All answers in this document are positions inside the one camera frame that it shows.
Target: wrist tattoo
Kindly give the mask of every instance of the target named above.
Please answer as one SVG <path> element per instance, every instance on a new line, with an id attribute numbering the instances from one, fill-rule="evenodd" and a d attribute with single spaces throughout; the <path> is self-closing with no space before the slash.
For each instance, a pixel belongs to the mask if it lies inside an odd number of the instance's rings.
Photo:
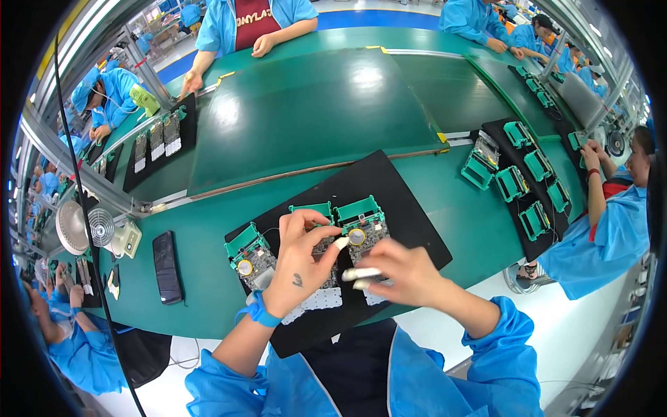
<path id="1" fill-rule="evenodd" d="M 294 274 L 294 281 L 292 281 L 294 285 L 297 287 L 303 287 L 303 280 L 299 276 L 299 274 Z"/>

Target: sandal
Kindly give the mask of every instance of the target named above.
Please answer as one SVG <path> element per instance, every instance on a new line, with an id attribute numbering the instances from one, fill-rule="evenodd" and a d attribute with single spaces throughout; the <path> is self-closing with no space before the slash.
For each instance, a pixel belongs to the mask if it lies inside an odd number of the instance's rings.
<path id="1" fill-rule="evenodd" d="M 523 265 L 519 267 L 519 270 L 516 273 L 516 277 L 517 279 L 534 280 L 538 277 L 538 265 Z"/>

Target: white floor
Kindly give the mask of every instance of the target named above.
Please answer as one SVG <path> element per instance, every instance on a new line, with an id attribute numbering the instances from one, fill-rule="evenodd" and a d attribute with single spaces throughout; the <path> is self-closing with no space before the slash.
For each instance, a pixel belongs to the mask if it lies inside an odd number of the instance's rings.
<path id="1" fill-rule="evenodd" d="M 580 300 L 570 301 L 558 284 L 540 288 L 527 296 L 512 293 L 496 274 L 471 287 L 469 291 L 483 298 L 507 296 L 535 323 L 529 340 L 538 353 L 538 380 L 542 385 L 540 405 L 545 408 L 576 375 L 608 323 L 625 276 Z M 461 345 L 463 327 L 449 316 L 428 308 L 396 317 L 398 324 L 420 346 L 435 349 L 445 356 L 445 370 L 472 355 Z M 219 340 L 198 340 L 201 349 L 213 350 Z M 171 355 L 177 360 L 197 357 L 194 339 L 174 337 Z M 195 361 L 183 364 L 190 367 Z M 156 380 L 142 386 L 137 395 L 148 416 L 187 416 L 185 405 L 192 397 L 183 383 L 191 370 L 176 365 Z M 129 390 L 97 397 L 112 415 L 138 416 Z"/>

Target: fan grille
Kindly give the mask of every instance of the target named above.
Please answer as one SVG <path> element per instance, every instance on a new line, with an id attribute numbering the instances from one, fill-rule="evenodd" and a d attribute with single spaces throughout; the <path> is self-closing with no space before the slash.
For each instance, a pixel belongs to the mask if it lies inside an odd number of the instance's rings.
<path id="1" fill-rule="evenodd" d="M 92 209 L 88 213 L 90 230 L 93 235 L 93 245 L 98 248 L 108 245 L 113 239 L 113 218 L 111 214 L 101 208 Z"/>

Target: blue floor stripe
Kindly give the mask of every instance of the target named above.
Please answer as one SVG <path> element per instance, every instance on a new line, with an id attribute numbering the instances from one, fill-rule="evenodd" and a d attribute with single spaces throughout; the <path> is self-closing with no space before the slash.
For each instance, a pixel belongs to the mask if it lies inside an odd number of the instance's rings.
<path id="1" fill-rule="evenodd" d="M 320 13 L 317 30 L 340 27 L 384 26 L 438 30 L 438 16 L 393 10 L 344 10 Z"/>
<path id="2" fill-rule="evenodd" d="M 317 30 L 341 27 L 414 27 L 416 29 L 438 30 L 438 16 L 392 10 L 343 10 L 320 13 Z M 197 51 L 167 65 L 157 73 L 162 84 L 178 78 L 192 68 Z"/>

